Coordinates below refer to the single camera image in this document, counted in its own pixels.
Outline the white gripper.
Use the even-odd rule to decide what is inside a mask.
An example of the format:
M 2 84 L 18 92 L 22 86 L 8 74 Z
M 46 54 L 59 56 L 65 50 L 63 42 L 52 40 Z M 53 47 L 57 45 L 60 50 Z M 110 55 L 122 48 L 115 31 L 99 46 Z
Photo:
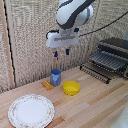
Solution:
M 77 32 L 74 34 L 61 35 L 58 30 L 51 30 L 46 34 L 46 46 L 48 48 L 57 48 L 63 46 L 75 45 L 79 42 L 79 35 Z M 66 55 L 70 54 L 70 49 L 66 49 Z M 54 57 L 58 57 L 58 52 L 54 52 Z

